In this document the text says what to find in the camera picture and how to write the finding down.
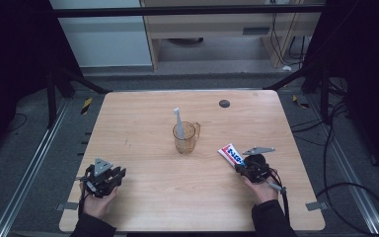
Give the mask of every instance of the aluminum rail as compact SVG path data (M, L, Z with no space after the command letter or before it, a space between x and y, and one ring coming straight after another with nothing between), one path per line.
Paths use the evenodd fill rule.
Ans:
M282 4L282 5L225 5L225 6L179 6L138 7L99 9L54 9L51 11L28 12L37 16L56 18L129 17L165 15L208 15L208 14L253 14L253 13L315 13L341 9L341 5L326 4Z
M321 119L318 109L318 102L312 96L307 96L307 98L311 102L311 106L315 115ZM324 123L321 124L321 127L325 132L325 135L329 135L329 128ZM352 166L348 162L346 155L343 153L341 145L338 143L336 137L334 137L334 140L330 144L330 148L332 154L334 155L334 159L336 160L338 167L341 170L344 180L349 183L362 185L362 182L360 181L359 177L356 175ZM349 187L349 190L362 214L362 217L364 218L365 223L368 226L368 229L373 234L379 234L379 213L374 203L372 202L369 194L366 191L357 187Z
M18 212L20 211L20 208L27 197L30 187L36 178L39 167L45 158L48 148L50 147L50 144L58 131L61 122L63 121L70 100L64 99L63 102L64 103L62 103L59 109L58 119L56 120L54 126L46 131L22 181L19 183L17 190L0 218L0 237L5 237L8 235L10 228L14 223Z

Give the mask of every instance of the cabinet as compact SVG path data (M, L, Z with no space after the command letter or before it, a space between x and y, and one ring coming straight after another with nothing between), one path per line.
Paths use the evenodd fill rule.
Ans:
M290 0L290 4L317 3L324 0ZM263 5L265 0L140 0L142 7L167 6L220 6L220 5ZM246 30L258 30L269 59L274 67L280 62L272 47L277 36L281 52L288 48L293 37L311 36L319 20L320 13L276 14L216 14L184 16L144 17L153 66L157 68L157 58L161 39L245 37Z
M138 0L50 0L53 9L140 7ZM143 19L134 17L60 18L76 60L84 72L95 68L151 66Z

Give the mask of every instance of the dark circle marker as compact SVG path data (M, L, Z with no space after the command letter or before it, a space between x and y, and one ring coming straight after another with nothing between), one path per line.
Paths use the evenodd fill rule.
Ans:
M228 100L221 100L218 105L221 108L228 108L230 106L230 102Z

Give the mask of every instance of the black sleeve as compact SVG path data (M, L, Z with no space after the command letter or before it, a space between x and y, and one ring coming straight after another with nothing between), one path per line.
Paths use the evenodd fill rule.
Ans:
M257 236L291 237L297 236L285 219L278 200L269 200L252 208Z
M82 214L71 237L113 237L115 228L94 216Z

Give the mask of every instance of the black cord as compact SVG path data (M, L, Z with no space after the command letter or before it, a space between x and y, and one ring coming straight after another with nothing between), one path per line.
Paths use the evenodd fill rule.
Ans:
M308 139L303 138L303 137L300 137L300 136L296 136L296 135L294 135L294 137L295 137L295 138L298 138L298 139L300 139L300 140L304 140L304 141L309 142L309 143L314 144L314 145L325 146L325 144L320 144L320 143L317 143L317 142L314 142L314 141L308 140Z
M330 115L330 118L333 119L334 115L336 114L336 110L338 108L334 108L334 110L332 111L331 115ZM334 211L334 213L337 215L337 217L339 217L345 224L347 224L349 227L351 227L352 229L358 231L359 233L362 233L362 234L365 234L365 235L372 235L372 236L379 236L379 233L378 234L374 234L374 233L371 233L371 232L368 232L368 231L365 231L365 230L362 230L358 227L356 227L355 225L351 224L349 221L347 221L343 216L341 216L341 214L337 211L337 209L335 208L334 204L332 203L332 200L331 200L331 197L329 195L329 190L332 189L332 188L335 188L335 187L338 187L338 186L355 186L355 187L359 187L359 188L362 188L366 191L368 191L374 198L377 199L377 201L379 202L379 197L376 196L373 192L371 192L369 189L363 187L362 185L358 185L358 184L354 184L354 183L338 183L338 184L334 184L334 185L331 185L331 186L328 186L328 180L327 180L327 153L328 153L328 148L329 148L329 144L330 144L330 140L331 140L331 136L333 136L333 132L334 132L334 125L332 122L330 122L330 130L329 130L329 134L328 134L328 138L327 138L327 141L326 141L326 144L325 144L325 149L324 149L324 160L323 160L323 178L324 178L324 189L320 192L318 192L318 194L316 195L316 198L318 196L320 196L321 194L325 194L326 195L326 198L328 200L328 204L329 206L331 207L331 209Z
M89 193L85 195L85 182L82 183L82 193L81 198L79 199L79 207L78 207L78 218L81 217L82 213L84 212L84 205L85 205L85 199L88 197Z
M284 215L285 219L287 220L287 223L290 224L290 211L288 208L288 197L287 197L287 189L282 185L281 178L279 177L278 173L272 168L269 168L271 170L270 176L273 178L273 180L276 182L277 185L281 187L281 190L279 191L282 195L282 202L284 204Z
M296 127L296 126L301 126L301 125L304 125L304 124L308 124L308 123L311 123L313 121L322 121L320 118L316 118L316 119L313 119L313 120L309 120L309 121L303 121L301 123L298 123L298 124L295 124L295 125L292 125L291 128L293 127Z
M87 182L88 181L88 178L87 177L76 177L75 178L75 181L80 181L80 182Z
M275 21L276 21L276 13L272 13L272 30L270 32L270 45L272 46L273 51L276 53L276 56L278 57L279 61L283 65L291 66L291 65L299 64L300 62L289 62L283 58L284 55L282 55L281 46L279 44L278 36L276 35L276 31L275 31ZM275 36L275 40L276 40L276 43L278 45L279 52L276 50L275 45L273 44L273 40L272 40L273 36Z
M27 122L27 116L26 115L18 114L18 113L16 113L15 115L24 117L24 121L21 123L21 125L15 127L15 128L9 129L9 130L5 130L5 132L15 131L15 130L19 129L20 127L22 127L24 124L26 124L26 122Z
M322 124L323 122L324 122L324 121L321 120L321 121L319 121L318 123L315 123L315 124L313 124L313 125L311 125L311 126L308 126L308 127L306 127L306 128L302 128L302 129L298 129L298 130L292 130L291 132L295 133L295 132L301 132L301 131L311 130L311 129L315 128L316 126Z
M292 46L294 45L294 42L296 40L296 37L293 37L293 40L291 41L291 44L290 44L290 48L288 49L288 55L292 58L292 59L297 59L299 60L299 63L298 63L298 69L301 68L303 62L304 62L304 45L305 45L305 38L306 37L303 37L303 40L302 40L302 43L301 43L301 49L300 49L300 53L292 53L291 52L291 48Z

